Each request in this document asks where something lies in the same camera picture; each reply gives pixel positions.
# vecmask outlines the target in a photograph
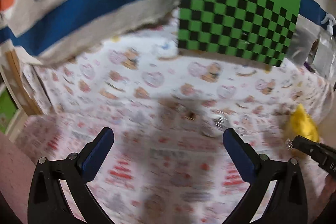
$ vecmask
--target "green checkerboard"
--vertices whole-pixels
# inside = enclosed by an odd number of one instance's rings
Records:
[[[181,0],[179,48],[280,66],[300,0]]]

